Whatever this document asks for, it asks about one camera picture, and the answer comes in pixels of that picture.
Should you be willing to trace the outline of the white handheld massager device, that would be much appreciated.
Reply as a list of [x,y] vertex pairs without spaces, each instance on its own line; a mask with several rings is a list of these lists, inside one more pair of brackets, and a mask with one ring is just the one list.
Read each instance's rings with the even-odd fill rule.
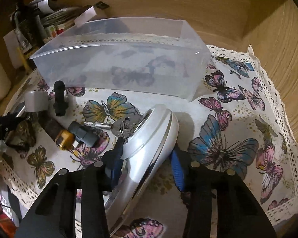
[[156,171],[169,157],[178,137],[178,119],[165,105],[157,104],[139,116],[142,118],[135,132],[124,139],[120,157],[123,169],[118,184],[105,200],[110,235],[131,214]]

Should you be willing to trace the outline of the dark cylinder with yellow end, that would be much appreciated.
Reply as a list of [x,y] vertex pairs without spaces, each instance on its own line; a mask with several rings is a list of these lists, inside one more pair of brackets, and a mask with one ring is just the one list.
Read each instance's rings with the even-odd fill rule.
[[75,140],[75,136],[66,130],[53,118],[40,118],[39,124],[49,137],[56,143],[59,149],[66,151],[69,150]]

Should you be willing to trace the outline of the dark grey plastic fitting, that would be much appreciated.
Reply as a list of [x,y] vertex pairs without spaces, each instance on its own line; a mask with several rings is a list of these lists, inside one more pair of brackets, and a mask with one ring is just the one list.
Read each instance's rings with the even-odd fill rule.
[[81,125],[76,121],[72,121],[68,127],[68,131],[75,137],[73,145],[77,147],[81,143],[86,144],[88,147],[96,147],[100,137],[85,125]]

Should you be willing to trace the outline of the white folded paper card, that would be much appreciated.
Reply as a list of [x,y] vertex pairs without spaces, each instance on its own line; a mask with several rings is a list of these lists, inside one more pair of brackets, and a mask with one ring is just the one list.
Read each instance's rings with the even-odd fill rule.
[[83,24],[92,20],[96,16],[97,16],[97,12],[96,12],[95,8],[89,7],[74,20],[75,26],[81,27]]

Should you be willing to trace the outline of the clear plastic storage box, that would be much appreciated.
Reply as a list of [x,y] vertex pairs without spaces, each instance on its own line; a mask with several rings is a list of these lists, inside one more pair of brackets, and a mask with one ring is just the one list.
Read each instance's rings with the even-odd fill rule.
[[32,55],[48,85],[193,99],[210,51],[184,20],[120,17],[73,26]]

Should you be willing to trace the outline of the black T-shaped plastic connector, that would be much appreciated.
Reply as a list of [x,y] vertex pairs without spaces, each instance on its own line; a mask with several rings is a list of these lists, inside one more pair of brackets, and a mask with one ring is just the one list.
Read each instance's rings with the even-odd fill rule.
[[66,110],[68,108],[68,103],[64,98],[65,85],[59,80],[54,83],[54,104],[53,108],[57,117],[62,117],[66,115]]

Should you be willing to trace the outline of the butterfly print lace tablecloth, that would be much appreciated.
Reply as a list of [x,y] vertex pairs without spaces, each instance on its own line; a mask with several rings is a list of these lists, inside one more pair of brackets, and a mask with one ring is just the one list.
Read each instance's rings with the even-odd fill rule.
[[[106,98],[105,104],[112,107],[111,102],[118,102],[118,109],[124,104],[128,108],[131,103],[135,108],[144,113],[156,104],[163,104],[176,114],[179,123],[177,144],[188,152],[192,161],[197,161],[210,170],[224,172],[232,169],[245,182],[253,193],[259,205],[273,226],[290,219],[298,214],[298,143],[294,140],[292,131],[287,122],[284,105],[281,103],[278,93],[269,84],[270,79],[259,67],[259,61],[253,55],[246,54],[238,59],[245,65],[255,67],[248,72],[250,78],[242,77],[238,80],[228,73],[228,64],[219,60],[222,57],[219,50],[211,48],[211,65],[204,68],[206,79],[202,88],[206,88],[206,94],[192,102],[176,97],[154,95],[149,93],[129,92],[122,90],[108,90],[97,88],[78,88],[79,92],[74,98],[74,107],[68,120],[85,120],[94,123],[98,119],[98,104]],[[244,100],[223,102],[217,98],[219,91],[214,89],[225,86],[228,78],[229,84],[245,97]],[[100,150],[92,151],[85,145],[79,146],[73,152],[61,152],[52,145],[51,140],[43,135],[39,144],[31,149],[27,157],[18,158],[13,151],[7,151],[8,159],[4,162],[3,154],[0,161],[0,170],[5,174],[7,182],[17,191],[17,198],[26,198],[28,188],[36,195],[41,189],[34,182],[36,169],[28,164],[28,156],[35,153],[39,146],[39,152],[45,152],[46,160],[53,162],[54,172],[63,166],[69,170],[83,169],[87,160],[87,152],[92,152],[92,158],[100,158],[106,149],[111,149],[118,138],[113,134],[106,136],[105,144]],[[180,199],[180,193],[175,191],[172,184],[170,165],[165,163],[153,177],[148,185],[148,191],[137,205],[132,215],[124,220],[120,229],[132,220],[153,217],[153,220],[162,221],[166,229],[162,230],[164,237],[172,237],[171,231],[175,231],[174,237],[180,235],[186,213],[185,199]],[[28,204],[32,205],[32,194]]]

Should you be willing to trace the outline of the silver keys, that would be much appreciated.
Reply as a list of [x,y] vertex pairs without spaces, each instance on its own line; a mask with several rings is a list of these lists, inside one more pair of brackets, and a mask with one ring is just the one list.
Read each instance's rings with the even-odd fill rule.
[[110,130],[114,136],[127,139],[135,132],[135,129],[137,128],[138,123],[140,123],[141,118],[142,116],[132,115],[130,117],[118,119],[112,124],[84,122],[84,125],[92,128]]

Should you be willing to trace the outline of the white power adapter cube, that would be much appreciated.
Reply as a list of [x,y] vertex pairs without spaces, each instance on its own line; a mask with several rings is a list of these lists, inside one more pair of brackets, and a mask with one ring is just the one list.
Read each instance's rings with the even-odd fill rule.
[[25,93],[25,111],[47,111],[49,106],[48,93],[46,91],[28,91]]

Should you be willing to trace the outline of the stack of papers and magazines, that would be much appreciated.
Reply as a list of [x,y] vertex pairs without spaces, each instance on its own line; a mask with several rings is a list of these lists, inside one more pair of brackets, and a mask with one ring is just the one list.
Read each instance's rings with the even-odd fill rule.
[[34,11],[35,21],[44,43],[52,40],[75,23],[88,7],[61,8],[57,0],[33,0],[28,4]]

